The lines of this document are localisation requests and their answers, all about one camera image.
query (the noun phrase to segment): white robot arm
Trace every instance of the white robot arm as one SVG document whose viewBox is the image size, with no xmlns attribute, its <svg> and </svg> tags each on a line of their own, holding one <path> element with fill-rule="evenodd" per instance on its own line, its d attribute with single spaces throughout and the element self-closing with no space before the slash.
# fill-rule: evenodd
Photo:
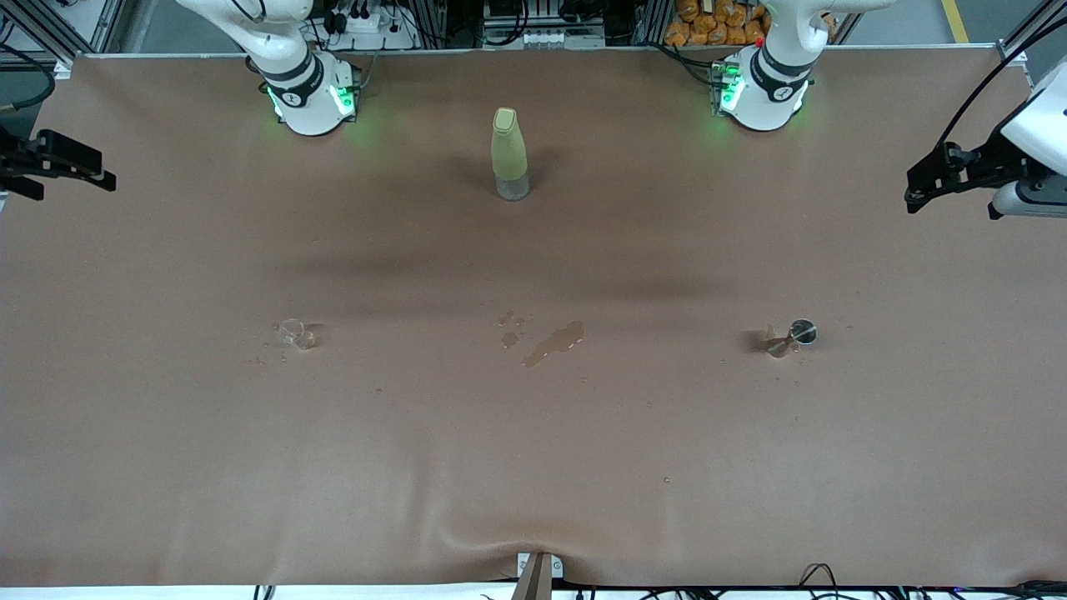
<svg viewBox="0 0 1067 600">
<path fill-rule="evenodd" d="M 778 129 L 800 110 L 808 75 L 823 53 L 829 31 L 822 15 L 864 13 L 896 0 L 767 0 L 770 31 L 763 46 L 726 59 L 738 65 L 730 86 L 718 92 L 719 110 L 758 131 Z"/>
<path fill-rule="evenodd" d="M 935 198 L 993 188 L 989 218 L 1067 217 L 1067 60 L 1034 88 L 977 148 L 952 142 L 908 170 L 908 212 Z"/>
<path fill-rule="evenodd" d="M 300 31 L 312 0 L 177 2 L 244 48 L 267 80 L 278 117 L 297 133 L 319 136 L 354 117 L 359 88 L 352 65 L 312 51 Z"/>
</svg>

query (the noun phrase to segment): snack package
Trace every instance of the snack package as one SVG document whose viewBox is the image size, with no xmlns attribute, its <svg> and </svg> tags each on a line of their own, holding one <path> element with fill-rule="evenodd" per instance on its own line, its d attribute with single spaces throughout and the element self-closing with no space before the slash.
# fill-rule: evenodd
<svg viewBox="0 0 1067 600">
<path fill-rule="evenodd" d="M 727 43 L 727 26 L 719 23 L 715 26 L 715 29 L 707 33 L 707 44 L 710 46 L 717 46 L 719 44 Z"/>
<path fill-rule="evenodd" d="M 745 45 L 745 30 L 739 27 L 729 27 L 727 28 L 727 45 L 729 46 L 744 46 Z"/>
<path fill-rule="evenodd" d="M 737 6 L 734 5 L 733 0 L 715 1 L 715 20 L 719 22 L 727 22 L 727 19 L 732 17 L 736 12 Z"/>
<path fill-rule="evenodd" d="M 744 4 L 734 4 L 731 0 L 720 0 L 715 5 L 715 20 L 727 23 L 727 27 L 745 25 L 747 16 L 748 9 Z"/>
<path fill-rule="evenodd" d="M 667 26 L 667 33 L 664 34 L 664 44 L 667 46 L 685 46 L 689 41 L 689 23 L 673 21 Z"/>
<path fill-rule="evenodd" d="M 831 15 L 830 13 L 827 13 L 823 15 L 823 20 L 826 21 L 827 26 L 829 26 L 830 40 L 833 40 L 833 34 L 838 32 L 838 19 L 833 18 L 833 15 Z"/>
<path fill-rule="evenodd" d="M 692 22 L 700 16 L 698 0 L 675 0 L 674 7 L 678 9 L 678 16 L 685 22 Z"/>
<path fill-rule="evenodd" d="M 763 37 L 763 28 L 760 27 L 760 19 L 745 23 L 745 43 L 755 44 L 755 41 Z"/>
<path fill-rule="evenodd" d="M 702 14 L 699 17 L 697 17 L 697 20 L 692 21 L 692 25 L 690 27 L 692 28 L 694 34 L 703 33 L 706 35 L 712 31 L 714 31 L 717 25 L 719 23 L 715 22 L 714 16 Z"/>
</svg>

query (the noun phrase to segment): yellow bottle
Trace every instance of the yellow bottle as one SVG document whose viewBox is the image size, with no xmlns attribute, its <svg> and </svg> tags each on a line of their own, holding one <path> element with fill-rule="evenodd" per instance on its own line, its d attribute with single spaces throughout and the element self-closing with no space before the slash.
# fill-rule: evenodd
<svg viewBox="0 0 1067 600">
<path fill-rule="evenodd" d="M 496 110 L 491 154 L 496 191 L 500 198 L 510 201 L 526 198 L 530 191 L 529 164 L 526 162 L 526 143 L 519 129 L 519 115 L 514 109 Z"/>
</svg>

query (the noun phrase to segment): table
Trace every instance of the table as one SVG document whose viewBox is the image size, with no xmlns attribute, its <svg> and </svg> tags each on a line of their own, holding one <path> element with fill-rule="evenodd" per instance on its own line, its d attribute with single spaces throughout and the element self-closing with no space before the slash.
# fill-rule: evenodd
<svg viewBox="0 0 1067 600">
<path fill-rule="evenodd" d="M 996 60 L 831 50 L 757 133 L 651 51 L 389 56 L 318 139 L 237 60 L 79 60 L 41 125 L 120 190 L 0 219 L 0 583 L 1067 578 L 1064 225 L 903 201 Z"/>
</svg>

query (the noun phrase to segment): yellow floor line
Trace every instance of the yellow floor line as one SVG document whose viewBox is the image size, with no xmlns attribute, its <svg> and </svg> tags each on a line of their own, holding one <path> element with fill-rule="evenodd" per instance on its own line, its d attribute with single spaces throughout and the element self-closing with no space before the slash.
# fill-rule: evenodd
<svg viewBox="0 0 1067 600">
<path fill-rule="evenodd" d="M 949 19 L 949 29 L 952 30 L 953 40 L 956 41 L 956 44 L 969 44 L 971 41 L 967 37 L 967 30 L 964 29 L 964 19 L 959 17 L 956 0 L 941 0 L 941 5 L 944 6 L 944 16 Z"/>
</svg>

